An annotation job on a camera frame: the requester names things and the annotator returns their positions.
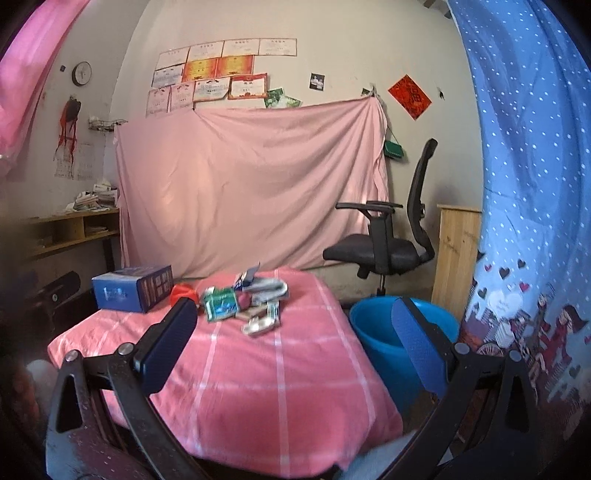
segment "chair seat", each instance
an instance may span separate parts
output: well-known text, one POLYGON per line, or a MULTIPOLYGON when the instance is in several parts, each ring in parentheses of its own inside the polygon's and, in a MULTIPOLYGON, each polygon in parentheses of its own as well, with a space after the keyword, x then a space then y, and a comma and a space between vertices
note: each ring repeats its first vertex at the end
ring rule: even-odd
MULTIPOLYGON (((421 261, 414 244, 403 238, 391 238, 388 240, 392 273, 405 273, 417 268, 421 261)), ((332 247, 322 252, 325 260, 337 262, 355 263, 374 271, 374 245, 369 235, 356 233, 343 238, 332 247)))

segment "metal bolt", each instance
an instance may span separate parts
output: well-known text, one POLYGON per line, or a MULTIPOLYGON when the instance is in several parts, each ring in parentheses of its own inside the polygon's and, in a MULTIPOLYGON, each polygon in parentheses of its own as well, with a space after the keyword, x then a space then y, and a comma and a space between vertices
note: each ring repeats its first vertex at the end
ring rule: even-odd
POLYGON ((470 353, 470 347, 465 343, 456 343, 453 347, 460 355, 467 355, 470 353))
POLYGON ((117 353, 120 355, 129 355, 133 351, 134 344, 129 342, 119 345, 119 348, 117 349, 117 353))
POLYGON ((512 350, 511 352, 509 352, 509 358, 511 358, 511 360, 513 360, 514 362, 520 362, 521 354, 517 350, 512 350))
POLYGON ((77 358, 78 358, 78 350, 70 350, 68 353, 66 353, 66 356, 64 357, 66 362, 73 362, 77 358))

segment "wall shelf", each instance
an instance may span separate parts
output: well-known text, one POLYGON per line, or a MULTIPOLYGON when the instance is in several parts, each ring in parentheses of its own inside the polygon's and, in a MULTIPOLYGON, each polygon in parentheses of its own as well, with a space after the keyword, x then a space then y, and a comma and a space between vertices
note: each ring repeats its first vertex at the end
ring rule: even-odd
POLYGON ((103 241, 107 269, 115 269, 111 238, 119 235, 119 209, 101 212, 73 212, 25 221, 35 245, 29 254, 32 260, 49 257, 79 245, 103 241))

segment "medicine box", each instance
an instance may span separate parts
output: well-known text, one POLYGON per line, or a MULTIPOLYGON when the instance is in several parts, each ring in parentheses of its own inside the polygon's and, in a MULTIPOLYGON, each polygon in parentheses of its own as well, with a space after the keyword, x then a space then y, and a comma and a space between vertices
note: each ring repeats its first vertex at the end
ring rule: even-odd
POLYGON ((130 267, 92 279, 100 309, 148 312, 170 295, 173 270, 167 267, 130 267))

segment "certificate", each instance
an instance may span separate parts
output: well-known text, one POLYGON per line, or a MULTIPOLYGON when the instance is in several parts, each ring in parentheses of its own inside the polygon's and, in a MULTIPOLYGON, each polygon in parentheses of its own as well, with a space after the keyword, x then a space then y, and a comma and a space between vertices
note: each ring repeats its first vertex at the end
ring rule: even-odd
POLYGON ((146 116, 157 113, 168 112, 168 99, 170 97, 170 87, 155 88, 148 92, 148 105, 146 107, 146 116))
POLYGON ((162 88, 176 83, 183 79, 183 65, 168 67, 167 69, 156 70, 152 78, 152 88, 162 88))
POLYGON ((252 55, 238 57, 222 57, 217 61, 216 78, 229 77, 231 75, 250 75, 255 63, 252 55))
POLYGON ((258 55, 258 47, 258 38, 239 38, 238 40, 226 40, 223 43, 222 57, 258 55))
POLYGON ((193 102, 211 102, 224 98, 230 88, 230 77, 219 80, 201 80, 195 84, 193 102))
POLYGON ((183 72, 183 81, 207 80, 216 76, 217 59, 195 60, 186 63, 183 72))
POLYGON ((187 54, 189 53, 189 47, 177 48, 175 50, 169 50, 162 52, 158 57, 158 63, 154 70, 165 69, 172 65, 181 65, 187 61, 187 54))
POLYGON ((181 83, 180 85, 174 85, 170 88, 171 112, 181 108, 193 106, 193 91, 195 90, 195 82, 181 83))
POLYGON ((267 74, 232 77, 228 100, 267 98, 267 74))
POLYGON ((216 59, 222 56, 223 40, 193 45, 189 50, 187 61, 216 59))
POLYGON ((297 39, 262 38, 259 55, 286 55, 297 57, 297 39))

